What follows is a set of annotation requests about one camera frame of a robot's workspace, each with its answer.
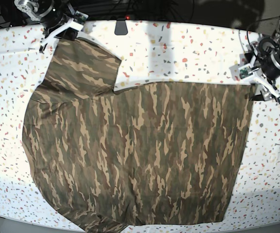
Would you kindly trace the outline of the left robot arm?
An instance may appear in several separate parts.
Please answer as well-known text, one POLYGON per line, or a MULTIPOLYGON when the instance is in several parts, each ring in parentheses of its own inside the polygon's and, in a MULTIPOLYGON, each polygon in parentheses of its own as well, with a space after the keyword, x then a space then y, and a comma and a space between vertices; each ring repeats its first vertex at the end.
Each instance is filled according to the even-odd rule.
POLYGON ((280 92, 276 80, 280 77, 280 16, 263 19, 278 20, 270 37, 262 38, 258 44, 251 44, 245 53, 246 63, 239 68, 241 81, 257 85, 257 92, 249 99, 252 101, 275 100, 280 103, 280 92))

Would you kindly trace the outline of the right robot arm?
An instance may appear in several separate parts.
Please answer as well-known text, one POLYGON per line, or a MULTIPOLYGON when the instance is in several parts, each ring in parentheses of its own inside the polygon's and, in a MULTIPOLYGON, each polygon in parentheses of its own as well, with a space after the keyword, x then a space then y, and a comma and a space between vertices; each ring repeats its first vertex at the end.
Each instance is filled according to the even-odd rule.
MULTIPOLYGON (((83 29, 88 15, 76 11, 70 2, 62 3, 60 0, 16 0, 15 6, 26 13, 32 21, 37 21, 45 27, 44 37, 40 42, 39 51, 42 53, 46 45, 56 38, 74 40, 83 29)), ((239 68, 240 84, 258 84, 262 87, 258 97, 261 100, 279 100, 280 92, 274 83, 269 83, 263 75, 258 75, 254 68, 255 57, 251 62, 239 68)))

